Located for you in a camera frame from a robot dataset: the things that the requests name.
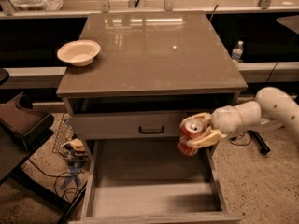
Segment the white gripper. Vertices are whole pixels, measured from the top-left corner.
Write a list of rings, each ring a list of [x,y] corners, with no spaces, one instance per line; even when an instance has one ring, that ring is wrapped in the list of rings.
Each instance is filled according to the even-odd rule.
[[[211,115],[207,112],[198,113],[184,119],[180,128],[207,129],[198,137],[187,142],[187,146],[194,149],[210,147],[227,136],[237,136],[242,132],[243,121],[239,111],[234,106],[217,108]]]

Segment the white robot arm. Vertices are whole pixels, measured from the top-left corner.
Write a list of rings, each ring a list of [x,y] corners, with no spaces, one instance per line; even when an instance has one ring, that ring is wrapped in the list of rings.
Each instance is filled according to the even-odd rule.
[[[203,112],[184,119],[180,125],[178,146],[187,155],[210,147],[224,138],[246,131],[259,132],[284,126],[299,141],[299,104],[284,91],[266,87],[253,101],[217,108],[212,114]]]

